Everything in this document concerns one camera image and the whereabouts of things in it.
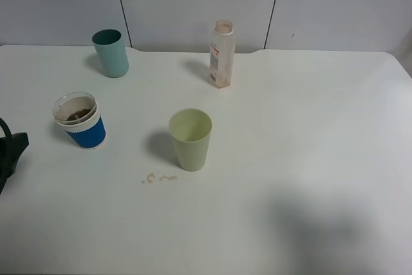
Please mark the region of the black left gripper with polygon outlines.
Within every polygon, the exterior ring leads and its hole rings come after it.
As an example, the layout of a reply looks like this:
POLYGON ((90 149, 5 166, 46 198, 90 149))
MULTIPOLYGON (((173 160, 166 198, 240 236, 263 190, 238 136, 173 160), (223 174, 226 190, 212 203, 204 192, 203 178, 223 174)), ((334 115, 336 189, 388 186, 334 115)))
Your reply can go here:
POLYGON ((2 193, 7 180, 15 173, 18 160, 29 146, 27 133, 15 133, 1 137, 1 188, 2 193))

